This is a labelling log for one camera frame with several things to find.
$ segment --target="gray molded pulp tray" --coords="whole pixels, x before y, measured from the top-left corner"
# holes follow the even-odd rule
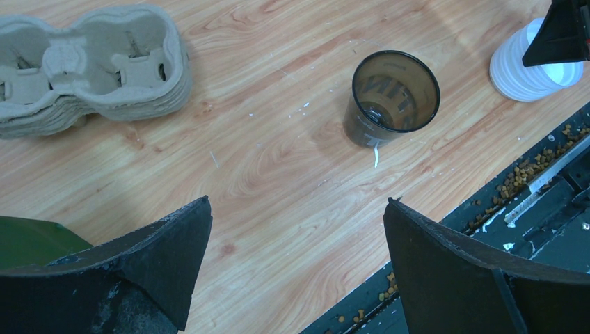
[[[0,17],[0,138],[54,134],[89,113],[166,115],[192,85],[186,47],[159,7],[103,8],[67,29]]]

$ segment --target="brown translucent cup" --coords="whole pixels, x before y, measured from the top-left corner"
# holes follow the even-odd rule
[[[344,131],[356,144],[378,147],[430,123],[440,105],[434,74],[418,58],[380,51],[356,68]]]

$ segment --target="white plastic cup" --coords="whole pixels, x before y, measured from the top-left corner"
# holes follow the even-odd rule
[[[543,18],[534,19],[514,33],[494,52],[490,78],[505,97],[531,102],[575,85],[584,72],[584,62],[525,67],[523,56],[539,32]]]

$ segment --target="plastic cup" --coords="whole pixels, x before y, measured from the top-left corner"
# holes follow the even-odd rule
[[[422,61],[401,51],[380,51],[354,72],[344,130],[358,145],[379,147],[425,127],[439,105],[438,82]]]
[[[533,67],[523,65],[523,56],[539,32],[543,19],[535,19],[514,33],[496,50],[490,62],[494,87],[505,97],[531,102],[576,84],[584,63],[558,63]]]

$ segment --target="wooden table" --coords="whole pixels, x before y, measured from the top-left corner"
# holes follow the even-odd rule
[[[7,0],[0,14],[64,27],[131,2]],[[589,99],[589,73],[534,103],[491,86],[494,50],[549,0],[155,3],[188,43],[189,104],[0,142],[0,214],[58,221],[100,244],[209,195],[187,333],[298,333],[389,260],[388,196],[440,220]],[[355,67],[382,49],[423,60],[442,103],[374,168],[342,119]]]

